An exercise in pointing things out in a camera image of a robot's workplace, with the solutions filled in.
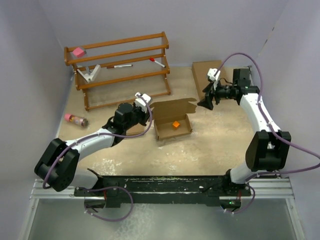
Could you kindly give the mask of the orange ball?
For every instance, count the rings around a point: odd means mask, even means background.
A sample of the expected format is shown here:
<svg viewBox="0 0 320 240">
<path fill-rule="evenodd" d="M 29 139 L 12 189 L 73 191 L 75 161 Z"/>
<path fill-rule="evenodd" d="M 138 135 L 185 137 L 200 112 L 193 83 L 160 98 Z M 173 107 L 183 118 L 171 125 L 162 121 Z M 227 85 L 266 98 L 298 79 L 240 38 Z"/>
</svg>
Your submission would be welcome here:
<svg viewBox="0 0 320 240">
<path fill-rule="evenodd" d="M 179 127 L 180 127 L 180 123 L 178 122 L 178 121 L 174 121 L 173 123 L 172 123 L 172 127 L 174 128 L 174 129 L 178 129 Z"/>
</svg>

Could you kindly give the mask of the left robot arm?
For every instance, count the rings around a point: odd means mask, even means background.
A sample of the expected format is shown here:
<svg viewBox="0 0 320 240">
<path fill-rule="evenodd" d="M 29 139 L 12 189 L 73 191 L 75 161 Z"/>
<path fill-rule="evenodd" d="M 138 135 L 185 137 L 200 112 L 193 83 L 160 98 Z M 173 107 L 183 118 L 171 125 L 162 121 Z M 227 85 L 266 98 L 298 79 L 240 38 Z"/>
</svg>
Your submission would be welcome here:
<svg viewBox="0 0 320 240">
<path fill-rule="evenodd" d="M 79 170 L 79 161 L 116 146 L 129 138 L 127 130 L 137 124 L 145 125 L 147 121 L 152 121 L 149 104 L 122 103 L 96 132 L 68 141 L 53 139 L 34 168 L 35 174 L 43 180 L 43 189 L 61 192 L 69 186 L 80 187 L 91 196 L 98 196 L 103 191 L 102 177 L 93 170 Z"/>
</svg>

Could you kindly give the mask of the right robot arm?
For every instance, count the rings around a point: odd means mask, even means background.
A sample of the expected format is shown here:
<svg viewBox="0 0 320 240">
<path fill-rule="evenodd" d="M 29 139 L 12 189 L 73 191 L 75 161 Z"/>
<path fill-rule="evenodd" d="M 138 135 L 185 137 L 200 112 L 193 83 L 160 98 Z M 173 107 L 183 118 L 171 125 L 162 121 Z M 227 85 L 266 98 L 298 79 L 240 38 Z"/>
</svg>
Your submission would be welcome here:
<svg viewBox="0 0 320 240">
<path fill-rule="evenodd" d="M 220 100 L 235 100 L 245 111 L 251 123 L 254 135 L 245 152 L 244 163 L 232 168 L 226 173 L 228 180 L 222 183 L 222 190 L 228 196 L 235 195 L 240 190 L 240 184 L 246 183 L 254 173 L 274 172 L 284 168 L 289 153 L 289 145 L 278 140 L 272 133 L 279 134 L 286 141 L 291 141 L 287 131 L 281 131 L 268 113 L 260 90 L 250 85 L 221 85 L 220 71 L 211 68 L 207 73 L 209 84 L 203 89 L 204 98 L 197 103 L 198 106 L 212 110 L 213 102 L 219 104 Z"/>
</svg>

